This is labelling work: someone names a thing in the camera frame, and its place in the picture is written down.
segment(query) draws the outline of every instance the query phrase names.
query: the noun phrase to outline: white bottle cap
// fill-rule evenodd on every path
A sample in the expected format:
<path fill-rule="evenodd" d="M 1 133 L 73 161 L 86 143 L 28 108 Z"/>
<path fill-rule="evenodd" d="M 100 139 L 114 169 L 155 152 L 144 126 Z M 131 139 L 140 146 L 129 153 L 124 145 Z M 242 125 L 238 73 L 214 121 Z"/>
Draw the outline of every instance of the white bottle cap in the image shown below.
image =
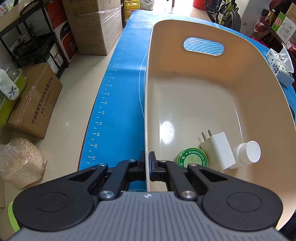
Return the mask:
<path fill-rule="evenodd" d="M 239 149 L 239 157 L 245 164 L 252 164 L 259 161 L 261 149 L 257 142 L 249 141 Z"/>

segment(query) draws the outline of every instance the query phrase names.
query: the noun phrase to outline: white pill bottle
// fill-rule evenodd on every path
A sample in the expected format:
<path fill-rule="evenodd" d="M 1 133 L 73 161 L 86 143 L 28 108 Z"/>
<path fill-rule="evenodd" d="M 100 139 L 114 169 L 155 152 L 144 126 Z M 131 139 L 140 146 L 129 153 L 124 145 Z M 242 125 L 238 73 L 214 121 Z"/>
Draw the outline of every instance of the white pill bottle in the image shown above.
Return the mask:
<path fill-rule="evenodd" d="M 236 169 L 240 167 L 246 167 L 259 161 L 261 149 L 257 142 L 249 141 L 247 143 L 239 144 L 233 148 L 232 154 L 235 159 L 235 164 L 229 168 Z"/>

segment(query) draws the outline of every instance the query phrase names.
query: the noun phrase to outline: white appliance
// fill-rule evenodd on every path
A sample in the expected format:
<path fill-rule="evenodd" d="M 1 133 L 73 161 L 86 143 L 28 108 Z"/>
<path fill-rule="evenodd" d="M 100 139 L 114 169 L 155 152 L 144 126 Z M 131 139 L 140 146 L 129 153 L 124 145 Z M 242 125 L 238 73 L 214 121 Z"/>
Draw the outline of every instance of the white appliance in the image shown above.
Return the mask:
<path fill-rule="evenodd" d="M 271 0 L 236 0 L 241 16 L 241 33 L 248 37 L 257 37 L 254 27 L 261 17 L 263 9 L 269 8 Z"/>

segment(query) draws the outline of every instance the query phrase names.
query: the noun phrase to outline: tile floor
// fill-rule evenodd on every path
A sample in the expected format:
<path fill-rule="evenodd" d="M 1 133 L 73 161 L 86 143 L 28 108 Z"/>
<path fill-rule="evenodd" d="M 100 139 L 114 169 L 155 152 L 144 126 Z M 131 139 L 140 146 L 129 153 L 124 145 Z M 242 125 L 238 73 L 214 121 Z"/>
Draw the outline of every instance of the tile floor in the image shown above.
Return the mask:
<path fill-rule="evenodd" d="M 155 0 L 153 11 L 172 12 L 208 20 L 204 11 L 192 7 L 192 2 L 193 0 L 176 0 L 175 7 L 172 7 L 171 0 Z M 13 138 L 25 136 L 32 140 L 47 160 L 42 179 L 29 186 L 50 181 L 77 170 L 89 116 L 116 44 L 117 42 L 108 56 L 76 55 L 60 79 L 63 88 L 43 140 L 17 132 L 11 134 Z M 5 182 L 4 189 L 5 204 L 8 207 L 22 190 L 8 182 Z M 7 217 L 7 208 L 0 208 L 0 238 L 5 240 L 13 233 Z"/>

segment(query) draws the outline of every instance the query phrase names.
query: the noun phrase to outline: bicycle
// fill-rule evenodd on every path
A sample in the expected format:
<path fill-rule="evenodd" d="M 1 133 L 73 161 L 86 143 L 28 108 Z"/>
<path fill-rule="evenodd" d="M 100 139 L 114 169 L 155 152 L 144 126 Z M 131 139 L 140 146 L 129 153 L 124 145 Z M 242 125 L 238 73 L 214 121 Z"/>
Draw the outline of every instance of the bicycle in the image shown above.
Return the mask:
<path fill-rule="evenodd" d="M 213 23 L 240 32 L 241 18 L 235 0 L 205 0 L 205 9 Z"/>

